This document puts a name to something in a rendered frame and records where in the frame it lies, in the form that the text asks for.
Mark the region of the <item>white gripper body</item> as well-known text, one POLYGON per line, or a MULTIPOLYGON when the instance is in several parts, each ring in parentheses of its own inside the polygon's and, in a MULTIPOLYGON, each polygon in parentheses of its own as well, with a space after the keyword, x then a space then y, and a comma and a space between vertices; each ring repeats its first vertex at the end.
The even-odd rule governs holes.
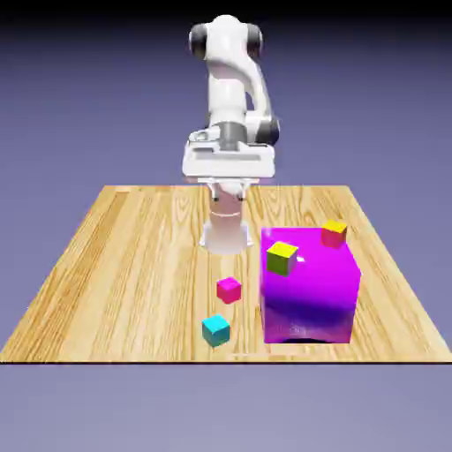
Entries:
POLYGON ((218 141, 188 141, 182 172, 190 178, 272 178, 275 150, 269 145, 238 142, 238 150, 222 150, 218 141))

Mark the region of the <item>small yellow cube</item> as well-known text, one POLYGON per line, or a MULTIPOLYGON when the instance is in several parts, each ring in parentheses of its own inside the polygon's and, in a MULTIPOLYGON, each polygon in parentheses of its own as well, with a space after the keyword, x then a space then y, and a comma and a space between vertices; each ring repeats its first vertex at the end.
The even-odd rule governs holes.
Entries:
POLYGON ((288 276, 297 263, 298 247, 282 241, 274 242, 267 249, 268 272, 288 276))

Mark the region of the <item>small pink cube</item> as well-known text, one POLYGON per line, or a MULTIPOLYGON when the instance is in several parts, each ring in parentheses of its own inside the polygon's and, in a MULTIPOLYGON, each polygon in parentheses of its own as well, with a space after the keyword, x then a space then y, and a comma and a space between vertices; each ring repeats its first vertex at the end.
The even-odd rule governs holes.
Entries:
POLYGON ((225 304, 231 304, 242 297, 242 284, 230 276, 216 283, 216 296, 225 304))

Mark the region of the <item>small orange cube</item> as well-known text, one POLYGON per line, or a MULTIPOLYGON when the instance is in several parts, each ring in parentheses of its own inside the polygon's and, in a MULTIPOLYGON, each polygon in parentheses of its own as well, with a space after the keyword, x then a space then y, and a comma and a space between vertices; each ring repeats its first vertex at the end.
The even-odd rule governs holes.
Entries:
POLYGON ((340 248, 346 242, 347 224, 336 220, 327 220, 321 227, 320 240, 327 247, 340 248))

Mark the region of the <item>small cyan cube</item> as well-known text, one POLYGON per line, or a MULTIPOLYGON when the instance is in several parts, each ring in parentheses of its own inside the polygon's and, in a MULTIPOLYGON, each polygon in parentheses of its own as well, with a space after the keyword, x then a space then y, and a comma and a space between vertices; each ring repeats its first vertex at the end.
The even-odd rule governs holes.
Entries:
POLYGON ((230 324, 221 314, 202 321, 202 336, 211 347, 217 347, 230 339, 230 324))

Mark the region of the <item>large magenta box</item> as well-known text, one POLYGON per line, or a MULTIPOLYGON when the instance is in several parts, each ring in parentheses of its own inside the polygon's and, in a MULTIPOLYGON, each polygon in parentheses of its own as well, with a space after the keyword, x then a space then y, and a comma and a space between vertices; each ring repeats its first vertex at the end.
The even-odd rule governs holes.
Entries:
POLYGON ((347 243, 322 244, 321 229, 264 228, 260 234, 260 310, 265 343, 348 343, 361 270, 347 243), (296 246, 289 275, 267 270, 276 242, 296 246))

